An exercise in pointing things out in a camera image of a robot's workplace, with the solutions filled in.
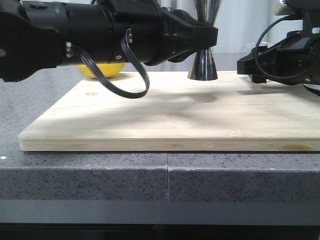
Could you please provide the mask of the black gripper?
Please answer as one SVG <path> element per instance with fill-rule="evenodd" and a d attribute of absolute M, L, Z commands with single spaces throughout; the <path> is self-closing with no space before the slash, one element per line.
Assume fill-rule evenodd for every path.
<path fill-rule="evenodd" d="M 258 46 L 237 61 L 238 75 L 252 83 L 320 84 L 320 34 L 291 33 L 274 46 Z"/>
<path fill-rule="evenodd" d="M 181 63 L 194 50 L 217 44 L 218 29 L 213 15 L 203 9 L 196 18 L 180 9 L 161 7 L 155 0 L 111 0 L 109 2 L 109 61 L 125 63 L 121 40 L 130 31 L 129 44 L 139 62 L 155 66 L 165 61 Z"/>

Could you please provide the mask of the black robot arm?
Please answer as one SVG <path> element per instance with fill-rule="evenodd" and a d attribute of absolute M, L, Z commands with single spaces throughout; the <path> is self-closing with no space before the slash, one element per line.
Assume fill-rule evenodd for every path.
<path fill-rule="evenodd" d="M 217 43 L 218 29 L 155 0 L 100 0 L 97 4 L 3 0 L 0 3 L 0 77 L 19 82 L 42 69 L 78 65 L 66 43 L 98 64 L 125 63 L 121 39 L 131 29 L 137 59 L 179 63 Z"/>

